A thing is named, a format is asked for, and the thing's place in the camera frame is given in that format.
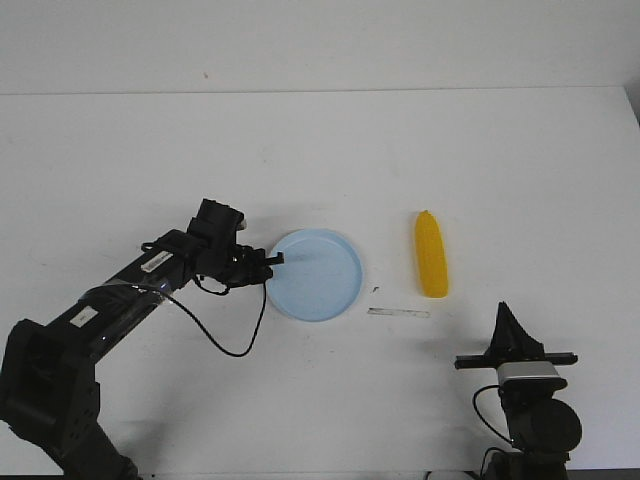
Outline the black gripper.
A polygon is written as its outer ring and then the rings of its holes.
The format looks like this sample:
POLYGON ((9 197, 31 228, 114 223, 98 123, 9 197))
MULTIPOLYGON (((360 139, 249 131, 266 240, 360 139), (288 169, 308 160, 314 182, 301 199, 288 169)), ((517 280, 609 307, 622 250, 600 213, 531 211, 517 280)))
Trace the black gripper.
POLYGON ((273 277, 271 267, 285 262, 284 254, 268 256, 237 243, 245 228, 244 214, 226 204, 203 199, 188 225, 187 233, 204 242, 196 254, 197 275, 213 278, 225 286, 260 285, 273 277))
POLYGON ((484 355, 461 355, 454 361, 456 370, 494 369, 507 362, 548 361, 555 368, 578 362, 571 352, 544 355, 544 346, 531 337, 517 321, 506 302, 498 304, 494 332, 484 355), (504 359, 542 358, 542 359, 504 359))

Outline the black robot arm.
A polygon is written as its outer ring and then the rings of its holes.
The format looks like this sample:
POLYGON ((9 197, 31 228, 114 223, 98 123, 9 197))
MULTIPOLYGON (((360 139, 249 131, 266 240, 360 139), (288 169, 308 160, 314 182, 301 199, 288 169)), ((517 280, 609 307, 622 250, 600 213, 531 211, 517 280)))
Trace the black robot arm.
POLYGON ((582 439, 582 424, 575 412, 554 394, 568 382, 559 366, 574 365, 573 352, 545 351, 518 322, 506 302, 498 304, 489 346, 478 355, 460 355, 454 368, 493 369, 497 383, 478 389, 472 407, 487 428, 506 442, 509 451, 489 447, 475 479, 566 479, 569 453, 582 439), (480 394, 496 390, 508 433, 500 433, 481 414, 480 394))
POLYGON ((265 286, 283 253, 240 245, 242 212, 202 201, 184 231, 170 230, 46 325, 29 319, 11 330, 1 366, 1 419, 39 447, 66 479, 136 479, 103 428, 95 369, 120 341, 173 292, 211 278, 234 288, 265 286))

